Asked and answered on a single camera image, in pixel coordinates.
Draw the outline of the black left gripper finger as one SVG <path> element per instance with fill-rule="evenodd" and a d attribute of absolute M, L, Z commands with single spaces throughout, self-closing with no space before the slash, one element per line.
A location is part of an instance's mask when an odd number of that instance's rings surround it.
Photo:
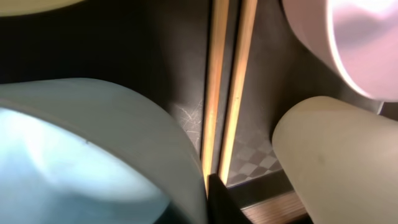
<path fill-rule="evenodd" d="M 251 224 L 231 198 L 228 189 L 216 174 L 208 176 L 208 223 Z"/>

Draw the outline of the pale green cup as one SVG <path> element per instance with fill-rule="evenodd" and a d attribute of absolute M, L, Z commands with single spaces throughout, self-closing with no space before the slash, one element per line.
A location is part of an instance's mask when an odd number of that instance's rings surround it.
<path fill-rule="evenodd" d="M 279 120 L 274 152 L 314 223 L 397 222 L 397 122 L 327 96 Z"/>

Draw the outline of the light blue bowl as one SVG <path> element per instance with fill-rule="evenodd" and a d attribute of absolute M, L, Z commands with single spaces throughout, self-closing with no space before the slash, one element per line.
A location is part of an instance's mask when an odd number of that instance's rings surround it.
<path fill-rule="evenodd" d="M 2 223 L 206 223 L 198 154 L 176 120 L 115 83 L 1 86 Z"/>

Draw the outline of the white bowl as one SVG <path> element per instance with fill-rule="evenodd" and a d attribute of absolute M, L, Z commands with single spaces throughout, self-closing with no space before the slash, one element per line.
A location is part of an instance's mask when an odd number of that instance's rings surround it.
<path fill-rule="evenodd" d="M 283 0 L 295 36 L 355 92 L 397 101 L 397 0 Z"/>

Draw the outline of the yellow plate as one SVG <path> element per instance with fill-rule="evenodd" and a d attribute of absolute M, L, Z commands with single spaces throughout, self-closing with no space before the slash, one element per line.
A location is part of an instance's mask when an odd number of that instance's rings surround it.
<path fill-rule="evenodd" d="M 1 17 L 51 11 L 82 1 L 84 0 L 1 0 Z"/>

